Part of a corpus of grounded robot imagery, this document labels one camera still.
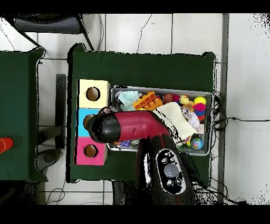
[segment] metal tray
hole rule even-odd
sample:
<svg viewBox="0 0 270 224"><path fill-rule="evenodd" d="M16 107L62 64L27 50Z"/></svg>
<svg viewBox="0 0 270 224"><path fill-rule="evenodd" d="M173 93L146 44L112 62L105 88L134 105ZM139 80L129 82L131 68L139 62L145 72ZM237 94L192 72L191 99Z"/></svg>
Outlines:
<svg viewBox="0 0 270 224"><path fill-rule="evenodd" d="M212 122L214 121L213 118L213 108L214 108L214 95L211 92L200 92L200 91L188 91L188 90L175 90L175 89L158 89L158 88L146 88L146 87L132 87L132 86L113 86L110 90L110 102L109 104L115 107L118 111L122 111L120 108L119 103L115 99L115 93L117 91L139 91L143 94L147 94L149 91L154 91L156 94L177 94L177 95L184 95L187 94L189 100L193 101L198 96L203 96L206 99L206 110L205 110L205 119L201 122L204 124L204 134L193 134L191 140L193 138L200 138L202 139L204 146L200 150L195 150L191 147L186 146L185 144L179 149L180 152L186 152L189 155L198 155L198 156L205 156L208 155L210 152L211 146L211 136L212 136ZM130 151L136 152L137 145L130 145L126 148L119 148L113 143L107 143L107 147L110 150L115 151Z"/></svg>

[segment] white wall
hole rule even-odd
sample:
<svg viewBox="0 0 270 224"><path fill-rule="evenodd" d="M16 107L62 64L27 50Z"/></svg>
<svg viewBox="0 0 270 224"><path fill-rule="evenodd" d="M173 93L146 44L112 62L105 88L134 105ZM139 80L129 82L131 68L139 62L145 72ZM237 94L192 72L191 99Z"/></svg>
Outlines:
<svg viewBox="0 0 270 224"><path fill-rule="evenodd" d="M270 119L270 25L252 14L230 14L227 117ZM230 198L269 203L270 122L229 120L225 185Z"/></svg>

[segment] chair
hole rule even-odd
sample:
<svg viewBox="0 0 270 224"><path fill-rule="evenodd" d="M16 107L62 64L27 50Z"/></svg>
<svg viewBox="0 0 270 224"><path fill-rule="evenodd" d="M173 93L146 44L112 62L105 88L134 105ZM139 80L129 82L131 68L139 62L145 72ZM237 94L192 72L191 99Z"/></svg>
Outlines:
<svg viewBox="0 0 270 224"><path fill-rule="evenodd" d="M83 25L82 14L4 14L2 17L5 18L22 36L27 38L37 47L42 48L36 41L26 35L25 32L64 34L83 33L91 51L94 51L93 45L91 44L87 31Z"/></svg>

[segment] pink ball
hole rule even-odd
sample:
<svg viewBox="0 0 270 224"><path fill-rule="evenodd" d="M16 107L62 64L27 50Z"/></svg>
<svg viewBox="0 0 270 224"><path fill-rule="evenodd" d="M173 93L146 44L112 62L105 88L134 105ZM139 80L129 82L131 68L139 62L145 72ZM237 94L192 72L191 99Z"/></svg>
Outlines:
<svg viewBox="0 0 270 224"><path fill-rule="evenodd" d="M200 103L194 105L193 109L195 109L197 111L204 111L206 109L206 106L200 102Z"/></svg>
<svg viewBox="0 0 270 224"><path fill-rule="evenodd" d="M173 102L180 102L180 96L179 95L172 95L172 101Z"/></svg>

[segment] green table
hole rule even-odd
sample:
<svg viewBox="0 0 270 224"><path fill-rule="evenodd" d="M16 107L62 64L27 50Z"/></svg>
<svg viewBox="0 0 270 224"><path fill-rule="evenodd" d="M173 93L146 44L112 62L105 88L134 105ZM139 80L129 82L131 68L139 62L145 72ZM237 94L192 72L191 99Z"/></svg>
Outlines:
<svg viewBox="0 0 270 224"><path fill-rule="evenodd" d="M136 153L109 151L104 166L74 165L76 96L78 79L106 80L111 85L213 92L215 55L123 54L85 52L82 44L73 46L68 55L67 96L67 181L135 180ZM208 185L209 156L191 156L199 177Z"/></svg>
<svg viewBox="0 0 270 224"><path fill-rule="evenodd" d="M36 65L43 49L0 52L0 137L13 147L0 154L0 180L45 181L35 168L37 145Z"/></svg>

